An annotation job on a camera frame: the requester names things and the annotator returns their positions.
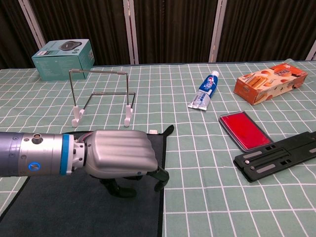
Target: snack box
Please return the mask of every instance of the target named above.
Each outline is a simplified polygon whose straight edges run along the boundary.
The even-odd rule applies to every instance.
[[[234,93],[250,104],[256,105],[299,88],[304,83],[306,76],[306,72],[287,63],[282,63],[239,77]]]

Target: table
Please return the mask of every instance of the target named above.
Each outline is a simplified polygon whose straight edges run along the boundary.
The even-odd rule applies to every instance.
[[[137,93],[131,126],[124,127],[124,96],[94,97],[81,125],[71,127],[68,81],[41,81],[36,69],[0,71],[0,131],[62,133],[136,129],[159,132],[169,125],[163,236],[316,236],[316,159],[248,183],[233,165],[241,151],[218,117],[246,111],[274,140],[316,131],[316,61],[287,62],[309,73],[298,89],[251,106],[232,93],[236,78],[279,62],[95,67],[126,71]],[[206,112],[187,108],[204,78],[220,72]],[[124,92],[125,77],[89,74],[75,82],[78,105],[93,91]],[[0,212],[25,177],[0,179]]]

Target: green box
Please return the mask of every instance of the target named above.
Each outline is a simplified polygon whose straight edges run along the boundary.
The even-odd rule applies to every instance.
[[[94,56],[88,39],[65,39],[48,42],[32,60],[42,80],[68,80],[70,69],[90,70]],[[87,75],[75,73],[72,78],[85,79]]]

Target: curtain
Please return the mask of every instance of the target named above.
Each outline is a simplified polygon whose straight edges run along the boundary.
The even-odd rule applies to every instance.
[[[18,0],[0,1],[0,69],[33,68],[38,51]]]
[[[315,0],[228,0],[217,61],[305,60],[315,40]]]
[[[139,63],[208,62],[217,0],[134,0]]]
[[[95,65],[130,64],[122,0],[30,0],[46,41],[89,39]]]

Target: black mat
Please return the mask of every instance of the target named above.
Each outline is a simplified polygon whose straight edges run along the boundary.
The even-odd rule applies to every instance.
[[[166,137],[148,135],[164,167]],[[156,179],[117,179],[137,191],[134,198],[109,195],[98,179],[76,170],[70,176],[31,177],[0,217],[1,237],[155,237],[162,233],[163,190]]]

